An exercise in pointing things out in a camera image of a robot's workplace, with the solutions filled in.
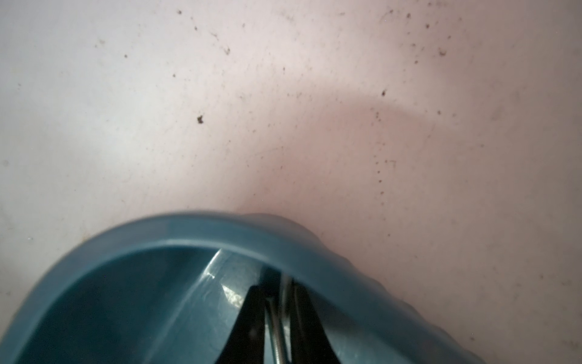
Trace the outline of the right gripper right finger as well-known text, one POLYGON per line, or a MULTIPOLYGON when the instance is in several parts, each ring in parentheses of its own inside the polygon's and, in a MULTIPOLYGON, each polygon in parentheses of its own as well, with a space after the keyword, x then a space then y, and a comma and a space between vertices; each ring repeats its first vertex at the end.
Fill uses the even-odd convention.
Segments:
POLYGON ((302 285, 293 285, 289 307, 292 363, 340 364, 308 291, 302 285))

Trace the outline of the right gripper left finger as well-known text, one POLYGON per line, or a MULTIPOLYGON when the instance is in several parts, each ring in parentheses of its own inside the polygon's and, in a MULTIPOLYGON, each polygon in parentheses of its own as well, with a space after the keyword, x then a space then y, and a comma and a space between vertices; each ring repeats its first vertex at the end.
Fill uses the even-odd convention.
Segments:
POLYGON ((264 291, 251 286, 216 364, 264 363, 265 303, 264 291))

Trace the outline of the silver screw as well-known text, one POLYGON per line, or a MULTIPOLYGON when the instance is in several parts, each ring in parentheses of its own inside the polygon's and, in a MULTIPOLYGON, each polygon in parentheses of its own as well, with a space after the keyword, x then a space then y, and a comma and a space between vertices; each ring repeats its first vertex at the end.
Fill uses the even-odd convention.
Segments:
POLYGON ((287 364, 288 357, 282 321, 279 316, 277 303, 273 297, 269 297, 266 301, 266 313, 274 363, 287 364))

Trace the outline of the teal plastic storage tray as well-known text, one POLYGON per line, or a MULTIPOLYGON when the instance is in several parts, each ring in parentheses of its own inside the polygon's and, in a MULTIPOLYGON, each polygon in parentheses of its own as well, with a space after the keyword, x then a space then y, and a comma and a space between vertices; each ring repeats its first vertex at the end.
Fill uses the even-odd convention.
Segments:
POLYGON ((276 215, 181 213, 103 232, 54 265, 1 341, 3 363, 215 363, 251 286, 308 291, 340 363, 479 358, 303 226, 276 215))

